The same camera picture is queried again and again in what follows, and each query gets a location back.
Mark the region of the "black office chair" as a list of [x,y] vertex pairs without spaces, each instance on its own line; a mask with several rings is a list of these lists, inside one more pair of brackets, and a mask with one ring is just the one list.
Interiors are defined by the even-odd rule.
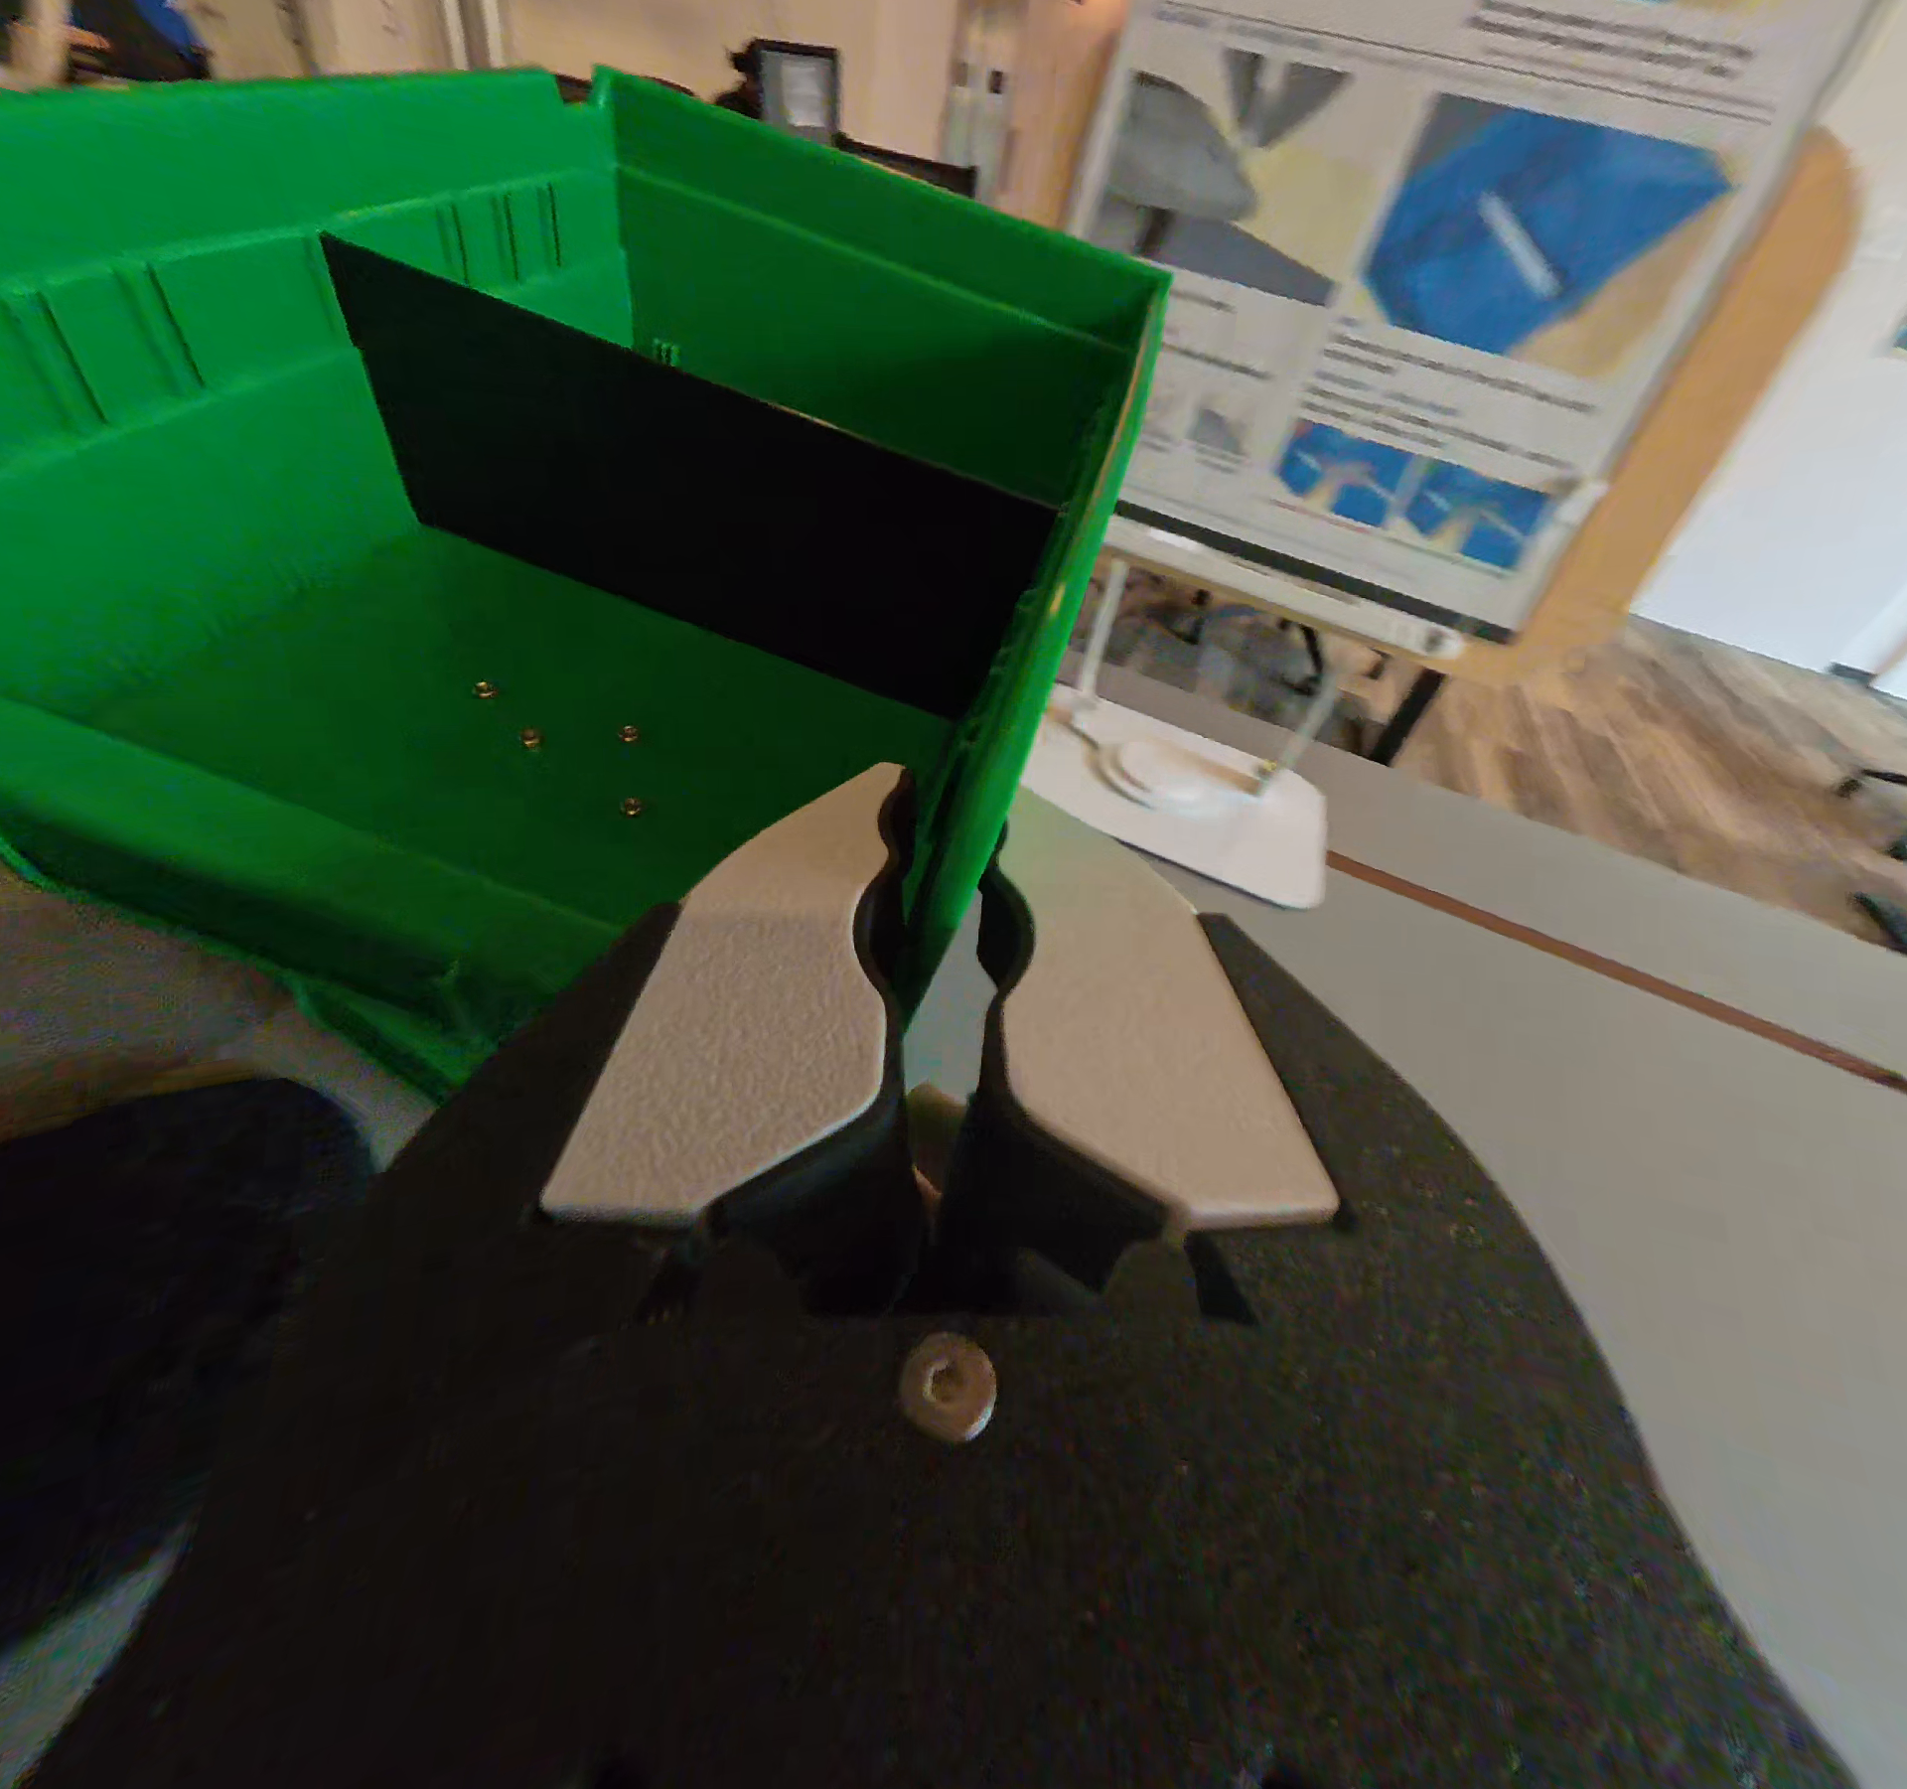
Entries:
[[1308,628],[1207,589],[1162,589],[1140,608],[1140,657],[1154,679],[1235,715],[1298,729],[1325,688]]
[[[1832,788],[1836,801],[1856,801],[1864,793],[1882,790],[1904,798],[1905,773],[1891,769],[1857,767],[1848,771]],[[1886,861],[1894,871],[1905,868],[1905,826],[1901,823],[1893,837],[1877,849],[1877,857]],[[1857,916],[1873,929],[1873,936],[1891,951],[1905,956],[1905,907],[1904,888],[1880,889],[1865,886],[1849,893],[1849,904]]]

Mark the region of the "green plastic bin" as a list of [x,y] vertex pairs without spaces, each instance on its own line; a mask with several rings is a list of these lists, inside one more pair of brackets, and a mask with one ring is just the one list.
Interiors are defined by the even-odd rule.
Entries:
[[[422,525],[327,234],[1054,508],[977,704]],[[1166,299],[1156,266],[608,68],[578,104],[535,68],[8,93],[4,857],[444,1098],[650,910],[893,761],[909,1014],[1006,831]]]

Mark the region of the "white document stand wooden board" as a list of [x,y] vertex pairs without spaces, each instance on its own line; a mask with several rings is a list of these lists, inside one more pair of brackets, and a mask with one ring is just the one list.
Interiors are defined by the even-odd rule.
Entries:
[[1414,666],[1418,682],[1378,736],[1380,749],[1395,755],[1443,679],[1507,688],[1559,669],[1623,625],[1846,273],[1859,210],[1848,147],[1826,126],[1813,128],[1753,246],[1617,459],[1612,478],[1592,480],[1562,502],[1561,551],[1513,641],[1485,641],[1405,611],[1391,595],[1333,589],[1314,573],[1252,564],[1241,548],[1207,548],[1118,516],[1084,659],[1047,704],[1024,786],[1154,859],[1279,908],[1314,908],[1325,889],[1328,811],[1324,790],[1298,777],[1298,759],[1337,699],[1335,669],[1325,666],[1324,698],[1267,758],[1224,751],[1212,736],[1168,729],[1140,705],[1112,704],[1101,692],[1101,669],[1129,571],[1173,575]]

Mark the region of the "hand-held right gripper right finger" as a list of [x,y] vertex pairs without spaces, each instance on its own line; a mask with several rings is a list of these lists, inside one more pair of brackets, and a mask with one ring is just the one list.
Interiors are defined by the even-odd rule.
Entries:
[[977,1301],[1108,1289],[1131,1251],[1341,1212],[1197,910],[1084,823],[1012,823],[980,891],[993,995],[942,1197]]

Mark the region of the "small framed wall panel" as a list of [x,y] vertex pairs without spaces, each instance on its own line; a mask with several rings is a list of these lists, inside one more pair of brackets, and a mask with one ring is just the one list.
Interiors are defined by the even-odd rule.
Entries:
[[755,118],[781,135],[833,144],[842,133],[842,54],[833,46],[755,37],[746,50]]

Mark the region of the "black bin divider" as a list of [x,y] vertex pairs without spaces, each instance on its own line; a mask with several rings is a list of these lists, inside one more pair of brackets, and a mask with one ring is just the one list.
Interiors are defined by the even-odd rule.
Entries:
[[418,521],[942,721],[1059,512],[320,238]]

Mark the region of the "instruction sheet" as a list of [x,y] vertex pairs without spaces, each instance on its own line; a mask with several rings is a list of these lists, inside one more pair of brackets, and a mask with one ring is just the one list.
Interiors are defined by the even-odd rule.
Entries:
[[1166,271],[1115,514],[1494,641],[1885,0],[1136,0],[1074,230]]

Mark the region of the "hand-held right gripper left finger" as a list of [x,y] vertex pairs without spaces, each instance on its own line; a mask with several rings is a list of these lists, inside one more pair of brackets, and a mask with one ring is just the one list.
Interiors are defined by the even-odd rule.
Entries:
[[918,1267],[893,957],[915,780],[879,761],[683,898],[537,1210],[688,1267],[768,1251],[809,1310],[883,1315]]

